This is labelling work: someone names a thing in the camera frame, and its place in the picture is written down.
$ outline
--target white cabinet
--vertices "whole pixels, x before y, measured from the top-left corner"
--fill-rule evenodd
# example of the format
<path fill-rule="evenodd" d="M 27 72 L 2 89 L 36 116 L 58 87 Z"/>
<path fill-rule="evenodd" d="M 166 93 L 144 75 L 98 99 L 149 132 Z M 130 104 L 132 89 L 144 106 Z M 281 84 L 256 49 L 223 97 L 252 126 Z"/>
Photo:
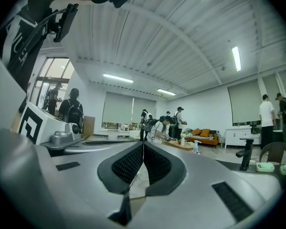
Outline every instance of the white cabinet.
<path fill-rule="evenodd" d="M 251 126 L 233 126 L 225 132 L 225 148 L 227 145 L 232 146 L 245 146 L 246 140 L 240 140 L 240 138 L 251 137 Z"/>

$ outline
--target black logo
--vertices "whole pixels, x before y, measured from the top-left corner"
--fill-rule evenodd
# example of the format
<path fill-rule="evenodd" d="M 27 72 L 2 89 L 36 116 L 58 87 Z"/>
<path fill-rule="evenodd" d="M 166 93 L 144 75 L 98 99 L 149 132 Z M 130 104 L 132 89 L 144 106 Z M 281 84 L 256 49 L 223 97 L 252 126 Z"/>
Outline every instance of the black logo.
<path fill-rule="evenodd" d="M 26 135 L 34 144 L 36 144 L 41 124 L 42 119 L 30 108 L 27 108 L 20 124 L 19 134 Z"/>

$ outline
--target soap dispenser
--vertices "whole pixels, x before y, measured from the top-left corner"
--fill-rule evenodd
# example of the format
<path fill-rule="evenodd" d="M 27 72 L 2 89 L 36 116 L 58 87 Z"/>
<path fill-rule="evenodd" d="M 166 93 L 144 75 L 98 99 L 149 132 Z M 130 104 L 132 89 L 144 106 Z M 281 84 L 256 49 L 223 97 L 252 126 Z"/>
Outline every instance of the soap dispenser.
<path fill-rule="evenodd" d="M 193 153 L 194 154 L 199 154 L 198 153 L 198 143 L 201 143 L 201 142 L 197 141 L 197 140 L 195 140 L 194 142 L 195 142 L 195 144 L 194 144 L 194 147 L 193 147 Z"/>

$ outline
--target chair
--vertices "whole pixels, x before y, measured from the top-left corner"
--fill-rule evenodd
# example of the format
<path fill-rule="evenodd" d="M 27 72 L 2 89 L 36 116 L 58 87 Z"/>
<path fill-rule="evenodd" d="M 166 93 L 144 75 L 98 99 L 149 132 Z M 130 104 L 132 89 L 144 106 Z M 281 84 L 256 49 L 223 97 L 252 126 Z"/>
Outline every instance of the chair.
<path fill-rule="evenodd" d="M 266 145 L 259 155 L 259 162 L 262 156 L 269 151 L 267 162 L 281 163 L 284 151 L 286 151 L 286 143 L 270 143 Z"/>

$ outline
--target white t-shirt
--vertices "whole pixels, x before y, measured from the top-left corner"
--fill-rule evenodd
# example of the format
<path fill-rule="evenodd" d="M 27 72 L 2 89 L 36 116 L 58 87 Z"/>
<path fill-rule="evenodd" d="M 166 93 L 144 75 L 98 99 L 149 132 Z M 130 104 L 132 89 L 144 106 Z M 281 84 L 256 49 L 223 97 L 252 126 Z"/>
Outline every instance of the white t-shirt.
<path fill-rule="evenodd" d="M 175 112 L 174 116 L 177 117 L 177 120 L 178 120 L 178 128 L 179 129 L 182 129 L 183 128 L 183 125 L 181 124 L 181 121 L 182 121 L 182 115 L 181 113 L 179 113 L 178 111 Z"/>
<path fill-rule="evenodd" d="M 262 127 L 273 126 L 271 111 L 274 107 L 270 101 L 264 101 L 259 106 L 259 114 L 262 116 Z"/>
<path fill-rule="evenodd" d="M 156 132 L 161 132 L 165 135 L 166 128 L 163 128 L 163 124 L 158 121 L 155 125 L 152 126 L 151 131 L 147 134 L 147 140 L 153 143 L 162 143 L 162 140 L 156 137 Z"/>

